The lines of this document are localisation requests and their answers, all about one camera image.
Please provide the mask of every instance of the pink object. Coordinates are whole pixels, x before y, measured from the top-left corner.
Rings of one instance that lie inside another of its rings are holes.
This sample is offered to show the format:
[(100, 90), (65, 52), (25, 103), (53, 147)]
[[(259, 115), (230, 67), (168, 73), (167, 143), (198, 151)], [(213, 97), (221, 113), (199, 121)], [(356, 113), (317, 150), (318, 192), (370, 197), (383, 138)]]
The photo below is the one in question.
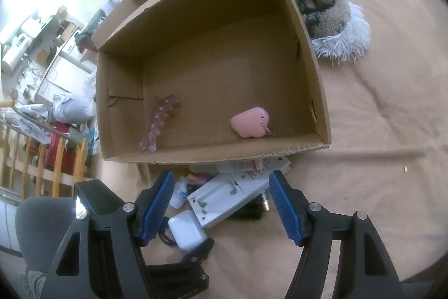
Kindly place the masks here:
[(196, 173), (196, 180), (191, 180), (188, 182), (190, 185), (199, 185), (202, 186), (205, 183), (208, 183), (213, 177), (204, 173)]
[(179, 100), (173, 94), (167, 96), (165, 99), (160, 97), (155, 98), (154, 109), (152, 110), (145, 136), (138, 144), (138, 150), (140, 152), (154, 152), (157, 150), (157, 145), (155, 143), (157, 136), (162, 133), (161, 130), (165, 125), (167, 118), (177, 106), (179, 106)]
[(230, 125), (243, 138), (263, 137), (270, 135), (267, 128), (269, 124), (269, 114), (260, 107), (249, 109), (230, 120)]

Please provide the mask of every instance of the bed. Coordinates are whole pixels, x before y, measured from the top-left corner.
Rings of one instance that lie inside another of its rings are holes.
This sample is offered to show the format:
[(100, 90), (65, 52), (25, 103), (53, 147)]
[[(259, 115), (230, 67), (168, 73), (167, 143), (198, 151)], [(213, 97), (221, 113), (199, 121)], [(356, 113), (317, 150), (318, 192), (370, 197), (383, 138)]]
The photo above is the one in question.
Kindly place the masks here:
[[(448, 7), (351, 2), (370, 23), (370, 49), (356, 63), (319, 61), (332, 144), (291, 156), (286, 177), (331, 212), (367, 212), (404, 280), (448, 251)], [(146, 187), (133, 165), (104, 161), (101, 177), (127, 201)], [(208, 234), (216, 241), (203, 264), (210, 287), (198, 298), (284, 297), (302, 249), (286, 237), (275, 207), (260, 221), (224, 221)], [(332, 295), (338, 247), (323, 298)], [(156, 239), (143, 255), (158, 264), (182, 253)]]

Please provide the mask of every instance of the white box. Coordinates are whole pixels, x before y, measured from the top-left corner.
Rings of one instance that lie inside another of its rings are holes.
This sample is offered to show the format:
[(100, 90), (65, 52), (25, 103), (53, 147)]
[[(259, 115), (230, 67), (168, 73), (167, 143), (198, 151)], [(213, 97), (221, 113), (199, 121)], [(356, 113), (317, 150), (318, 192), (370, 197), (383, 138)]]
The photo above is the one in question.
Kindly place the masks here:
[(200, 224), (209, 228), (226, 219), (269, 187), (269, 175), (274, 170), (283, 174), (290, 161), (282, 157), (263, 159), (263, 169), (236, 174), (219, 174), (188, 196)]
[(171, 217), (168, 226), (183, 252), (194, 250), (207, 239), (207, 234), (191, 209)]

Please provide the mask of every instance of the pink beaded object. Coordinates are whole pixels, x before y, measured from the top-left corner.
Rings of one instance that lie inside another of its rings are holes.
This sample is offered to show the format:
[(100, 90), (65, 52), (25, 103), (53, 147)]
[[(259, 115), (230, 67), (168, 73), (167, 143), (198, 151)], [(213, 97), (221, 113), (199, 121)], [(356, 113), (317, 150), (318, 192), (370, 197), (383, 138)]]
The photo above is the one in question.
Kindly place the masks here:
[(145, 136), (138, 144), (138, 150), (140, 152), (154, 152), (157, 150), (157, 145), (155, 143), (157, 136), (162, 133), (162, 128), (165, 125), (167, 118), (174, 112), (179, 104), (179, 100), (174, 94), (171, 94), (164, 99), (160, 97), (155, 98), (155, 105), (148, 122)]

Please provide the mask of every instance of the pink heart-shaped object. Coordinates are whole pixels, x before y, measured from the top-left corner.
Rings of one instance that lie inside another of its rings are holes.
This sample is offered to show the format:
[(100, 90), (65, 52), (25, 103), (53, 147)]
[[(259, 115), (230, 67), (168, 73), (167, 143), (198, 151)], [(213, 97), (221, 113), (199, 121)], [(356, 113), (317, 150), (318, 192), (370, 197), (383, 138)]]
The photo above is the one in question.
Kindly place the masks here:
[(268, 113), (260, 107), (241, 112), (230, 120), (230, 125), (243, 138), (263, 137), (270, 134), (267, 129), (269, 123)]

